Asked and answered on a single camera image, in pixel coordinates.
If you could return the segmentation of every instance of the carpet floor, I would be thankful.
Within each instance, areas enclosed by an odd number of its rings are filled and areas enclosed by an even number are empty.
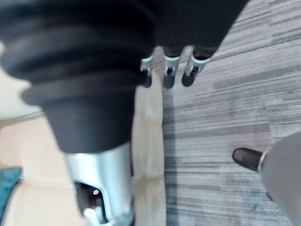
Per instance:
[[[167,226],[290,226],[237,147],[301,130],[301,1],[252,0],[193,86],[163,92]],[[157,62],[157,70],[162,66]]]

